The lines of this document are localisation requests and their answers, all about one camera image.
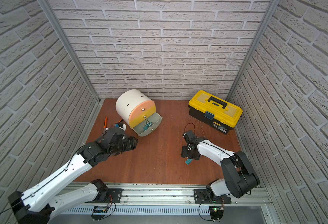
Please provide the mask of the teal binder clip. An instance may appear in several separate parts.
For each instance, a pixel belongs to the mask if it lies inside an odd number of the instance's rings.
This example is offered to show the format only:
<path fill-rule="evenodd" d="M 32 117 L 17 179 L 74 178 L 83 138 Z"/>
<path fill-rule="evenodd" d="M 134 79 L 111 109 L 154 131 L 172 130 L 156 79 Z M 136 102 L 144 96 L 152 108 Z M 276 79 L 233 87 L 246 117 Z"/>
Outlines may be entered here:
<path fill-rule="evenodd" d="M 186 165 L 189 165 L 192 161 L 193 161 L 193 159 L 187 159 L 187 160 L 185 161 L 185 164 L 186 164 Z"/>
<path fill-rule="evenodd" d="M 145 125 L 143 126 L 143 130 L 148 130 L 151 126 L 153 126 L 153 122 L 150 122 L 148 119 L 145 119 Z"/>

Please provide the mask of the yellow drawer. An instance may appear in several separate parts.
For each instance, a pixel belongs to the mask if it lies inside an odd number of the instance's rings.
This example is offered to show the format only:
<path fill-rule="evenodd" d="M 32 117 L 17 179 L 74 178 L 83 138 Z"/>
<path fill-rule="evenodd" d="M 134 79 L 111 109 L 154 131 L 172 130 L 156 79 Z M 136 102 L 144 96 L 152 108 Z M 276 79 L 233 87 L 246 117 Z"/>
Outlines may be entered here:
<path fill-rule="evenodd" d="M 144 111 L 141 108 L 137 108 L 133 110 L 129 116 L 129 126 L 134 128 L 135 126 L 139 125 L 148 117 L 152 116 L 156 112 L 156 108 L 147 108 Z"/>

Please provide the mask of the white round drawer cabinet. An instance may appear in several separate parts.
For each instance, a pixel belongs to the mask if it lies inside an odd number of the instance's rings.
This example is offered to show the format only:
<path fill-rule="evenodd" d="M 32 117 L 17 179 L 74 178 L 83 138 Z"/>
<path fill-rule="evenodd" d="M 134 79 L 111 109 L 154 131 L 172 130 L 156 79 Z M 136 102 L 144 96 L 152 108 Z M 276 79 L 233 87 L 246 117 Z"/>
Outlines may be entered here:
<path fill-rule="evenodd" d="M 123 93 L 116 101 L 116 112 L 129 125 L 130 113 L 141 102 L 151 100 L 139 90 L 133 89 Z"/>

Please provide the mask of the orange top drawer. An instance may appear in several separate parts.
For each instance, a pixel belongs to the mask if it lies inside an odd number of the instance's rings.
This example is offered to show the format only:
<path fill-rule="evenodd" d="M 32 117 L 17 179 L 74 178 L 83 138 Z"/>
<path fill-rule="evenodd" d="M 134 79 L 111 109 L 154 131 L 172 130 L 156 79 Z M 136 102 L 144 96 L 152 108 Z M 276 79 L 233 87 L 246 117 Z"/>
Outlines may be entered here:
<path fill-rule="evenodd" d="M 146 100 L 144 102 L 141 102 L 136 107 L 134 107 L 134 109 L 130 113 L 129 119 L 135 119 L 138 117 L 143 118 L 144 115 L 146 117 L 149 117 L 153 115 L 155 112 L 156 112 L 155 102 L 152 100 Z"/>

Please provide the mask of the grey bottom drawer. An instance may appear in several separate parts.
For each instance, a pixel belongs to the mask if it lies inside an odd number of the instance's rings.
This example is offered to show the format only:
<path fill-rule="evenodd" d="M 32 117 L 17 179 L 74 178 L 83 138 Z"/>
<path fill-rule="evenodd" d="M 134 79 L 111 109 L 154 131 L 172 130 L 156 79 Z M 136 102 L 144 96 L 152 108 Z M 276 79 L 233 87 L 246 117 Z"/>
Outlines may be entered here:
<path fill-rule="evenodd" d="M 135 126 L 133 130 L 139 137 L 147 136 L 158 128 L 162 122 L 162 119 L 163 118 L 161 115 L 154 113 L 153 115 L 146 118 L 143 122 Z"/>

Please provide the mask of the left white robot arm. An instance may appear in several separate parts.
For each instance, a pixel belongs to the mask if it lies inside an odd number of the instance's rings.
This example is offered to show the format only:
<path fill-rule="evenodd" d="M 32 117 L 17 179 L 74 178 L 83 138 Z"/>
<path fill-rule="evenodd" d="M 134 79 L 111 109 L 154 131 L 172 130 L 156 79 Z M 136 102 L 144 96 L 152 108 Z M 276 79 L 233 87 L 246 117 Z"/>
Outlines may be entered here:
<path fill-rule="evenodd" d="M 59 195 L 59 192 L 83 173 L 111 156 L 134 150 L 138 140 L 125 133 L 125 127 L 109 128 L 97 140 L 81 146 L 61 168 L 34 187 L 15 191 L 8 197 L 19 224 L 46 224 L 55 216 L 86 202 L 108 202 L 108 187 L 100 179 Z"/>

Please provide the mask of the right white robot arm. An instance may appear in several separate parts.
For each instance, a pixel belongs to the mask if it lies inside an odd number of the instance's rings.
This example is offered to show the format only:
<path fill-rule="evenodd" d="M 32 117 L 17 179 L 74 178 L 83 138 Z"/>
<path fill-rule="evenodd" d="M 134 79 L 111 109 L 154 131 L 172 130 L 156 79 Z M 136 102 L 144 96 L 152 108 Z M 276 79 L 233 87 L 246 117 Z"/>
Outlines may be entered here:
<path fill-rule="evenodd" d="M 207 185 L 210 200 L 223 195 L 232 195 L 241 198 L 250 194 L 251 190 L 260 184 L 260 179 L 248 157 L 242 151 L 232 152 L 225 150 L 203 137 L 183 135 L 186 145 L 182 147 L 181 156 L 192 160 L 199 160 L 205 156 L 218 164 L 224 178 Z"/>

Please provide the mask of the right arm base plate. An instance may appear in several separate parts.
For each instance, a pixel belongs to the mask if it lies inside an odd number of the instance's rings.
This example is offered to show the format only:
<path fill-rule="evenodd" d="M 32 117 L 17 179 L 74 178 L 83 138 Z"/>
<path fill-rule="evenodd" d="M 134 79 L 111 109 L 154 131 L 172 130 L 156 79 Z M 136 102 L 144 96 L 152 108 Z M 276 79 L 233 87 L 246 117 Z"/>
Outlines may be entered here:
<path fill-rule="evenodd" d="M 200 203 L 217 203 L 231 204 L 231 196 L 224 194 L 222 196 L 214 195 L 209 189 L 194 189 L 194 200 L 196 204 Z"/>

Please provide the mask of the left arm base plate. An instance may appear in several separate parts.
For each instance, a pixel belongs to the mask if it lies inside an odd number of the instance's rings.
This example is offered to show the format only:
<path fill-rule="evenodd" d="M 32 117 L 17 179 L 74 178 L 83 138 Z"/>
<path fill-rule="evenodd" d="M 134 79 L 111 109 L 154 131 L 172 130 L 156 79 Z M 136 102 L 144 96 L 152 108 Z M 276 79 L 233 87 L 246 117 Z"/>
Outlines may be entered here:
<path fill-rule="evenodd" d="M 113 201 L 114 203 L 120 203 L 123 189 L 119 188 L 109 188 L 107 190 L 101 191 L 95 198 L 95 201 L 99 203 L 108 203 Z"/>

